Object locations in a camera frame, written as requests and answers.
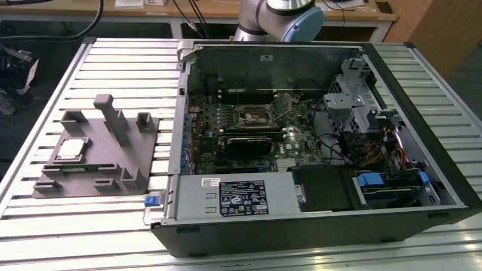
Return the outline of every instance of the black cable bundle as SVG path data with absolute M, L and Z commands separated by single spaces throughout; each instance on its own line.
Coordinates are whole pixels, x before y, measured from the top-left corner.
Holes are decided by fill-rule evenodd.
M 10 1 L 11 5 L 26 5 L 28 3 L 35 3 L 35 1 Z M 98 26 L 98 23 L 101 21 L 101 18 L 105 13 L 105 0 L 99 0 L 99 8 L 98 8 L 98 14 L 97 17 L 91 23 L 91 25 L 82 31 L 79 34 L 69 37 L 62 36 L 11 36 L 11 37 L 0 37 L 0 43 L 4 42 L 16 42 L 16 41 L 78 41 L 83 39 L 89 33 L 95 29 Z

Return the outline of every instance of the barcode sticker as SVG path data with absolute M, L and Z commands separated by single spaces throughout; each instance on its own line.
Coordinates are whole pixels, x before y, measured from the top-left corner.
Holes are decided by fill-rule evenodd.
M 203 178 L 202 186 L 219 186 L 219 178 Z

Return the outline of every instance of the table leg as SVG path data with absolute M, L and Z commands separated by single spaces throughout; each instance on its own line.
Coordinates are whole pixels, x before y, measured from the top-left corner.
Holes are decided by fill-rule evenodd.
M 381 21 L 374 33 L 372 34 L 370 42 L 384 42 L 385 36 L 390 30 L 392 21 Z
M 181 28 L 183 19 L 182 18 L 170 18 L 169 23 L 171 25 L 173 38 L 183 38 L 183 29 Z

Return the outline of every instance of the sticker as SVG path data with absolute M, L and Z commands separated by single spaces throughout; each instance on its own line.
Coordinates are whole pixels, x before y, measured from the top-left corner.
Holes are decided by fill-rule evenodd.
M 166 12 L 146 12 L 146 15 L 153 15 L 153 16 L 167 16 Z
M 202 186 L 219 186 L 219 178 L 202 178 Z
M 261 58 L 259 58 L 259 60 L 262 62 L 266 62 L 266 61 L 271 62 L 273 59 L 274 59 L 274 55 L 262 55 Z
M 270 213 L 265 181 L 222 182 L 219 195 L 222 216 L 253 216 Z

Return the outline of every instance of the white label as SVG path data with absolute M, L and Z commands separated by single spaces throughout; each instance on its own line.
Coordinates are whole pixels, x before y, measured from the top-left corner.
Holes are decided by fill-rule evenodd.
M 219 186 L 219 178 L 202 178 L 202 186 Z
M 262 61 L 262 62 L 265 62 L 265 61 L 273 61 L 273 58 L 274 58 L 273 55 L 262 55 L 261 61 Z
M 146 15 L 153 15 L 153 16 L 167 16 L 166 12 L 146 12 Z

